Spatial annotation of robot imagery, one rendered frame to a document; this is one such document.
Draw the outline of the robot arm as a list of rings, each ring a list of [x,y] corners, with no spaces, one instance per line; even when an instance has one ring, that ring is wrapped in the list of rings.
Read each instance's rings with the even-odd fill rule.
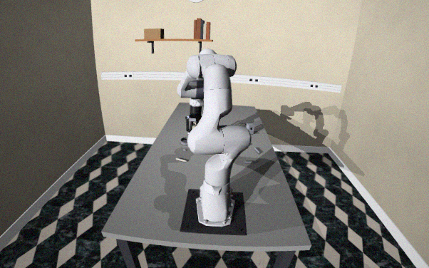
[[[232,110],[230,77],[236,70],[233,56],[206,48],[189,57],[187,71],[177,87],[177,94],[190,98],[190,105],[204,106],[201,120],[190,131],[187,144],[193,153],[213,155],[205,164],[202,197],[196,199],[199,223],[206,226],[230,225],[235,204],[229,188],[232,165],[252,140],[245,126],[219,125],[219,120]]]

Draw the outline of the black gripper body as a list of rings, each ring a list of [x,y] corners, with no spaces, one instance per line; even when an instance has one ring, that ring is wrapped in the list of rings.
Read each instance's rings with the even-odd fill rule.
[[[202,106],[201,107],[196,107],[196,106],[190,106],[190,114],[197,114],[197,116],[199,116],[199,120],[201,119],[201,112],[202,112]],[[189,116],[190,116],[189,114]],[[199,121],[197,120],[197,121]]]

